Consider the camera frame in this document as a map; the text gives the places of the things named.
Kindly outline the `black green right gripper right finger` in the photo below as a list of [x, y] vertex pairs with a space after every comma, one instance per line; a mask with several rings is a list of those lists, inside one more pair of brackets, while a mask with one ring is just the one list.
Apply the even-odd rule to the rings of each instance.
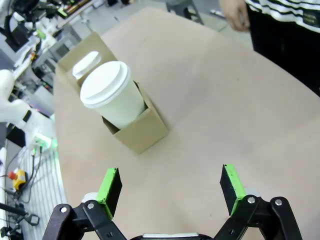
[[229, 218], [215, 240], [240, 240], [248, 228], [258, 228], [265, 240], [301, 240], [292, 208], [285, 197], [270, 201], [248, 194], [232, 164], [222, 166], [220, 186]]

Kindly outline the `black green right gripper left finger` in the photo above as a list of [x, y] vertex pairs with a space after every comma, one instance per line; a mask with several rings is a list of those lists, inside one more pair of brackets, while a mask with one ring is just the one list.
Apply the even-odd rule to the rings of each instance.
[[124, 240], [113, 217], [122, 190], [118, 168], [109, 168], [96, 197], [77, 207], [61, 203], [55, 206], [44, 231], [45, 240], [81, 240], [94, 232], [100, 240]]

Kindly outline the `person's right hand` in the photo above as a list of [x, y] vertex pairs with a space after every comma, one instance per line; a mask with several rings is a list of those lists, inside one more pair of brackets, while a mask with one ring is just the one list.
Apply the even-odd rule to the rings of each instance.
[[220, 0], [220, 7], [230, 27], [237, 32], [248, 32], [250, 20], [245, 0]]

